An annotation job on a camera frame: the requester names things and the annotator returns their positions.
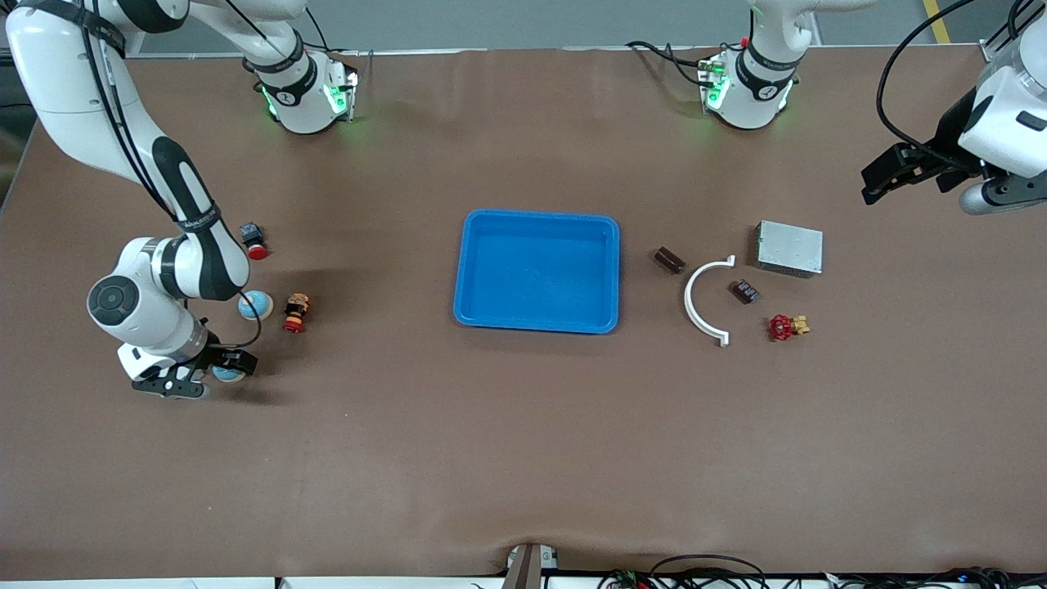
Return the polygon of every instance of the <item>brown table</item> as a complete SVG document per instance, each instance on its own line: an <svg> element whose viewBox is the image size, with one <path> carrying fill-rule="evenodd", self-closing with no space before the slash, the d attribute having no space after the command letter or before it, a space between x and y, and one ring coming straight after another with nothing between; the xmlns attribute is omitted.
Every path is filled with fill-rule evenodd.
<svg viewBox="0 0 1047 589"><path fill-rule="evenodd" d="M250 286L309 293L312 321L270 319L260 375L213 401L132 391L84 300L125 242L173 227L38 132L0 220L0 575L475 574L524 541L563 566L1045 568L1047 208L972 218L932 185L866 207L887 54L812 50L756 132L629 52L361 60L359 119L315 136L273 124L237 61L135 63L229 223L268 229ZM929 135L980 67L913 49L888 108ZM458 325L477 207L617 219L618 329ZM826 271L704 277L719 349L650 251L745 256L764 218L823 229ZM733 299L739 277L763 300ZM770 342L779 313L814 332Z"/></svg>

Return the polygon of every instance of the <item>white curved handle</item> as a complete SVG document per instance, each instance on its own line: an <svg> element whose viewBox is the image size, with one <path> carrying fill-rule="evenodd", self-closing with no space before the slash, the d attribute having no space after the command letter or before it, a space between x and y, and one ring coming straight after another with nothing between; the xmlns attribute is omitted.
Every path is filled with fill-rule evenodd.
<svg viewBox="0 0 1047 589"><path fill-rule="evenodd" d="M691 300L691 290L694 288L694 280L698 278L706 270L710 268L733 268L734 267L734 254L728 255L727 259L709 262L708 264L701 266L700 268L694 270L691 274L690 279L687 280L687 286L684 287L684 309L687 311L687 317L691 319L691 323L695 327L700 330L707 336L711 338L716 338L720 342L720 347L726 348L730 343L731 335L722 330L716 330L709 322L701 319L698 312L694 310L694 302Z"/></svg>

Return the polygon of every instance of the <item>yellow floor stripe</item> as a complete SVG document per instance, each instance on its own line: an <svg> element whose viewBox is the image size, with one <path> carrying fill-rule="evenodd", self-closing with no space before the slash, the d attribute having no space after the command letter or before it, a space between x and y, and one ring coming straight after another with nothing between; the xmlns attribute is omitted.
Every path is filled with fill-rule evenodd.
<svg viewBox="0 0 1047 589"><path fill-rule="evenodd" d="M938 8L937 0L923 0L923 9L927 10L928 18L941 12L941 9ZM938 19L934 21L931 25L931 30L934 31L934 40L938 43L952 43L952 41L949 40L949 31L945 30L944 20Z"/></svg>

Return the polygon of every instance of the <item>metal box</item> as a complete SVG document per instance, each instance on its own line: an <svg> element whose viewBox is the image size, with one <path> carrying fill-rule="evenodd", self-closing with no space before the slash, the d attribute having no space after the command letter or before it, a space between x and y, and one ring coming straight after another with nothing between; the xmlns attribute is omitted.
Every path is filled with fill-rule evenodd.
<svg viewBox="0 0 1047 589"><path fill-rule="evenodd" d="M822 231L760 221L756 226L756 267L810 277L822 273Z"/></svg>

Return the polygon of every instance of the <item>blue tray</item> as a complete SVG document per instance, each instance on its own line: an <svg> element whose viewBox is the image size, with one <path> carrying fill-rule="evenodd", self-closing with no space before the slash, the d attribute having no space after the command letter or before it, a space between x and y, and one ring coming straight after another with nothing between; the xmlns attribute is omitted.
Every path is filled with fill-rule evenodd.
<svg viewBox="0 0 1047 589"><path fill-rule="evenodd" d="M473 210L454 317L472 327L606 334L618 324L619 248L610 217Z"/></svg>

